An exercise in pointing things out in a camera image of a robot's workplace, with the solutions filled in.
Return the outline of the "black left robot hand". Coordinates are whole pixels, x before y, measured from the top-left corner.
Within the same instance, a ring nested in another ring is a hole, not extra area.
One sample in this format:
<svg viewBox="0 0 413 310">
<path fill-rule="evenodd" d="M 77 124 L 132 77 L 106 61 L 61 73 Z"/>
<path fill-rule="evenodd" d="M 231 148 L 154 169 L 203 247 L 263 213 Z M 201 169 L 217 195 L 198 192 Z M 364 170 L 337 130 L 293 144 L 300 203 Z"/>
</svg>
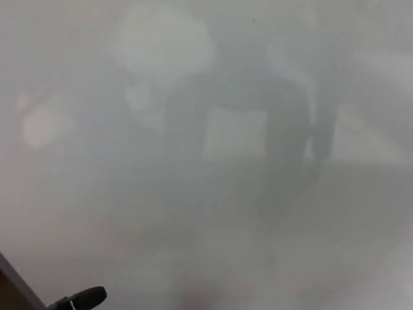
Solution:
<svg viewBox="0 0 413 310">
<path fill-rule="evenodd" d="M 106 289 L 103 286 L 95 286 L 72 296 L 65 296 L 46 307 L 46 310 L 91 310 L 102 304 L 106 298 Z"/>
</svg>

